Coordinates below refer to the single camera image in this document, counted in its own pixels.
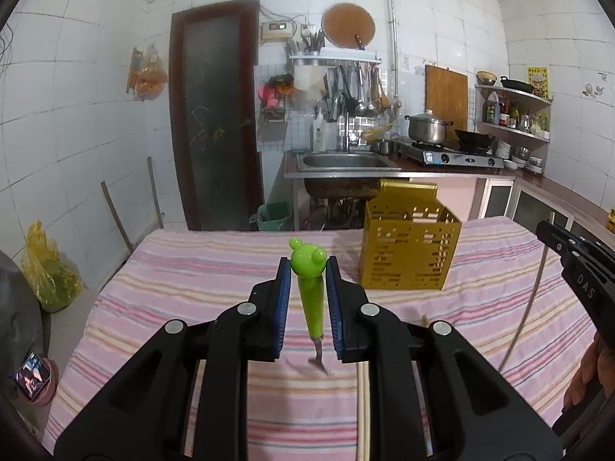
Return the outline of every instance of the yellow crate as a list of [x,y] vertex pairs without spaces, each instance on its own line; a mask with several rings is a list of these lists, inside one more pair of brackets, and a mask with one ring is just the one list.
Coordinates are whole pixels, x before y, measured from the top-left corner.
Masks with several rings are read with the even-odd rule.
[[360,279],[365,289],[442,289],[461,231],[438,186],[382,180],[365,208]]

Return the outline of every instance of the stainless steel sink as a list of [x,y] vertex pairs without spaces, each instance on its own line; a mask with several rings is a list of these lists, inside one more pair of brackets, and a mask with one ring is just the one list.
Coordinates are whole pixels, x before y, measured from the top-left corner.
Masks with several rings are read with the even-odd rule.
[[371,152],[301,154],[297,166],[299,171],[389,171],[398,167],[387,158]]

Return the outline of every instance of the phone screen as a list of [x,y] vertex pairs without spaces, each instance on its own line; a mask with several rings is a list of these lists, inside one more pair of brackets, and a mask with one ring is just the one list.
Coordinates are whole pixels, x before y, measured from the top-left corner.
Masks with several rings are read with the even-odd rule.
[[43,359],[31,353],[13,379],[27,399],[32,401],[45,387],[50,377],[51,371]]

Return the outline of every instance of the person's hand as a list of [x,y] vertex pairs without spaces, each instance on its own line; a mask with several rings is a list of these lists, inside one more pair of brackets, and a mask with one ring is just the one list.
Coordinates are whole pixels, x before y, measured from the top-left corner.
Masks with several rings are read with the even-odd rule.
[[576,406],[585,398],[587,384],[598,373],[600,384],[605,388],[608,397],[615,390],[615,352],[602,344],[598,333],[593,337],[593,343],[580,360],[580,367],[564,394],[564,408]]

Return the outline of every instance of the gas stove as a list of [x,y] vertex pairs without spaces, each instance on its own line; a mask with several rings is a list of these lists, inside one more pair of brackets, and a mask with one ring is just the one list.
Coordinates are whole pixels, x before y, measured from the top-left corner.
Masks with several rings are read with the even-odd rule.
[[408,137],[395,139],[399,152],[425,166],[473,166],[502,168],[504,162],[491,154],[491,149],[459,146],[459,142],[446,141],[444,145],[416,142]]

